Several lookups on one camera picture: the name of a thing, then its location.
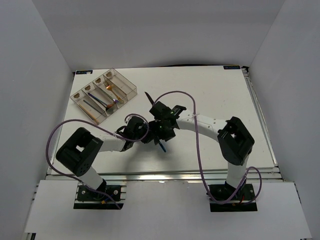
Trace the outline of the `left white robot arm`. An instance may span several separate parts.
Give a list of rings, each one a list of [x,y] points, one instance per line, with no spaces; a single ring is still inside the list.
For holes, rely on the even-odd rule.
[[[137,115],[131,117],[116,135],[96,137],[84,127],[78,128],[60,147],[56,159],[88,187],[88,193],[99,200],[105,196],[106,181],[92,167],[100,152],[125,152],[150,132],[148,123]]]

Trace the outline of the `iridescent purple spoon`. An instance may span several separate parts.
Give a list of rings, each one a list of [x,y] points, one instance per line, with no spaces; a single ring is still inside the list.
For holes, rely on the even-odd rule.
[[[88,95],[89,95],[90,97],[92,97],[93,99],[95,99],[96,101],[98,101],[100,104],[106,106],[106,103],[104,103],[102,100],[100,100],[99,98],[97,98],[97,97],[94,96],[93,94],[88,93]]]

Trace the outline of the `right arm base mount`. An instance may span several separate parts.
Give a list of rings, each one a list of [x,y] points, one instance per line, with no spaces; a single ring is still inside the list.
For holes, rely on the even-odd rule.
[[[235,188],[227,184],[211,184],[208,186],[211,195],[220,202],[227,200]],[[233,198],[225,204],[217,204],[209,197],[209,206],[212,213],[257,212],[258,207],[253,185],[245,183]]]

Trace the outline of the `blue knife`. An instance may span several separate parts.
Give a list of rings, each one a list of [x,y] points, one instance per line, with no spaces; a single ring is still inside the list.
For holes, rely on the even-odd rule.
[[[166,153],[167,150],[166,150],[165,146],[161,143],[160,140],[158,141],[158,144],[159,144],[159,146],[161,147],[161,149]]]

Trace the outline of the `black knife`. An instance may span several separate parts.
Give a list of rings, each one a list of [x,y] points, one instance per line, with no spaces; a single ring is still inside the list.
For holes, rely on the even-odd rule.
[[[151,103],[151,105],[153,106],[155,104],[155,101],[152,99],[152,97],[150,96],[149,93],[147,93],[146,91],[144,92],[147,99],[149,100],[149,102]]]

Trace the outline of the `black spoon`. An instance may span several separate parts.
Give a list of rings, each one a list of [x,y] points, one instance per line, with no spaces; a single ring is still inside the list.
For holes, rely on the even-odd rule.
[[[98,99],[97,101],[98,101],[100,104],[103,105],[103,107],[105,108],[106,111],[114,106],[113,103],[111,103],[111,104],[106,104],[105,102],[103,102],[103,101],[101,101],[101,100],[99,100],[99,99]]]

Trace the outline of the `yellow chopstick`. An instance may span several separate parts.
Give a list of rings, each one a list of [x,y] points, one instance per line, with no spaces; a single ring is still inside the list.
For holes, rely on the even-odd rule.
[[[100,122],[89,111],[87,111],[81,104],[79,105],[79,107],[90,117],[91,120],[95,122],[96,125],[100,124]]]

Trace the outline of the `gold fork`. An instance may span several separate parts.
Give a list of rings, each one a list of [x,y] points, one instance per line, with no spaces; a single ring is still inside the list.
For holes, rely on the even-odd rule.
[[[121,104],[124,104],[124,101],[114,92],[114,90],[110,84],[105,83],[104,85],[105,85],[105,88],[116,97],[118,102],[120,102]]]

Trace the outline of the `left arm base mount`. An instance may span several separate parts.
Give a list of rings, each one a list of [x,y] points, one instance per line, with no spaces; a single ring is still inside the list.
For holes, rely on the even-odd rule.
[[[126,193],[127,186],[123,184],[107,184],[104,188],[104,194],[79,184],[73,208],[75,210],[120,210],[124,206]]]

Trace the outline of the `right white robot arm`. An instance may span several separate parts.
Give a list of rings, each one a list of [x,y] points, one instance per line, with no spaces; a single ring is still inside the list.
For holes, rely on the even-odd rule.
[[[219,120],[195,115],[184,106],[176,105],[171,109],[160,101],[150,102],[152,107],[149,112],[154,120],[149,122],[148,137],[157,144],[160,140],[174,138],[174,129],[179,129],[213,139],[219,143],[222,156],[227,161],[226,195],[233,200],[242,196],[247,162],[255,143],[243,122],[235,116],[229,120]]]

